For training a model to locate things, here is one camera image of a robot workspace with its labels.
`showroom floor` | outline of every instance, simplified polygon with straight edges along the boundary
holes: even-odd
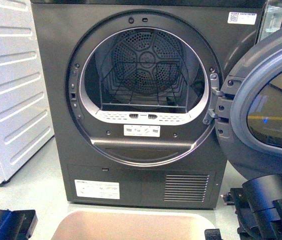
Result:
[[[245,181],[228,163],[221,194],[227,193],[230,188],[240,188]],[[82,209],[124,209],[199,214],[207,218],[216,228],[220,228],[224,240],[239,240],[235,208],[224,206],[223,203],[223,200],[219,198],[214,210],[121,208],[68,203],[54,138],[23,166],[9,183],[0,187],[0,209],[36,210],[38,223],[31,240],[51,239],[58,224],[69,212]]]

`open dryer door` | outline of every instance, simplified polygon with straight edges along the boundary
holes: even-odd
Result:
[[[246,178],[282,173],[282,29],[235,65],[218,92],[220,145]]]

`door hinge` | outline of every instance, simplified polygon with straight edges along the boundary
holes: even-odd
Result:
[[[207,113],[203,119],[203,123],[209,125],[213,119],[217,119],[218,115],[215,113],[215,107],[218,100],[218,97],[224,95],[222,91],[220,91],[220,80],[217,73],[212,73],[210,75],[211,80],[211,101]]]

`drying rack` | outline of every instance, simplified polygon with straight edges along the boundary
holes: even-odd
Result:
[[[117,62],[100,81],[101,110],[104,106],[130,106],[182,109],[187,113],[188,95],[188,80],[177,61]]]

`sticker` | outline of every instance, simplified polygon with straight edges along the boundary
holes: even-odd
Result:
[[[160,126],[124,125],[124,136],[159,137]]]
[[[120,199],[120,184],[107,181],[74,180],[78,197]]]
[[[227,23],[254,25],[256,22],[256,17],[257,17],[256,13],[230,12]]]

